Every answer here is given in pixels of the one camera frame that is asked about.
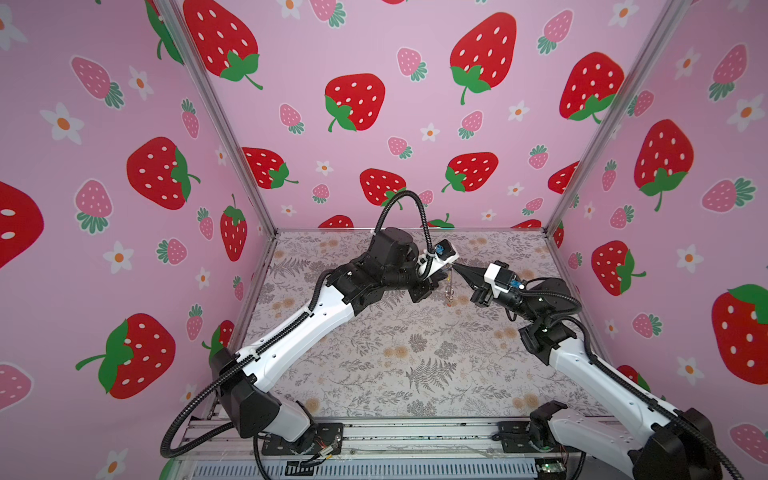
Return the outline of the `grey strap keyring yellow clasp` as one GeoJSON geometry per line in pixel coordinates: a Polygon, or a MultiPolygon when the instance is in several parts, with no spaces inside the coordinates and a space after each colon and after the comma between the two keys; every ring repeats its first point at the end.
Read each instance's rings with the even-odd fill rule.
{"type": "Polygon", "coordinates": [[[446,279],[444,282],[445,286],[445,294],[448,298],[452,297],[454,295],[454,287],[453,287],[453,269],[452,268],[446,268],[445,269],[446,279]]]}

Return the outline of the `key with red tag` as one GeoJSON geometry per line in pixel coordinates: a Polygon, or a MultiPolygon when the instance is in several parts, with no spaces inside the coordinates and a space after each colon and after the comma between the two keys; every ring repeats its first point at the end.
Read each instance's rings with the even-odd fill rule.
{"type": "Polygon", "coordinates": [[[452,291],[448,291],[445,293],[444,303],[449,308],[454,307],[456,305],[455,295],[452,291]]]}

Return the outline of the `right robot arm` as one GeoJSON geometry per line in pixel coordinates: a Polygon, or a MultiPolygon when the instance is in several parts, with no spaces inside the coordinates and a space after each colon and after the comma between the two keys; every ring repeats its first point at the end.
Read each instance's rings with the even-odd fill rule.
{"type": "Polygon", "coordinates": [[[726,457],[711,422],[695,409],[682,411],[643,389],[600,359],[589,332],[575,315],[580,303],[557,277],[520,279],[502,262],[486,268],[454,267],[480,307],[496,304],[521,317],[525,349],[578,384],[617,421],[611,427],[550,402],[530,421],[533,442],[576,448],[631,479],[720,479],[726,457]]]}

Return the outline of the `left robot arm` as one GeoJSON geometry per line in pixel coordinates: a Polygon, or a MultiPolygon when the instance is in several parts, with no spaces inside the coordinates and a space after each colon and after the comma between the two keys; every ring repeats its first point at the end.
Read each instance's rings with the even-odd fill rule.
{"type": "Polygon", "coordinates": [[[209,365],[220,383],[217,399],[234,429],[243,438],[265,432],[288,442],[306,440],[313,420],[299,404],[271,394],[277,381],[316,343],[385,292],[405,291],[415,303],[427,298],[458,257],[447,240],[421,253],[410,234],[387,227],[373,235],[361,255],[323,272],[310,301],[274,330],[236,352],[220,348],[209,365]]]}

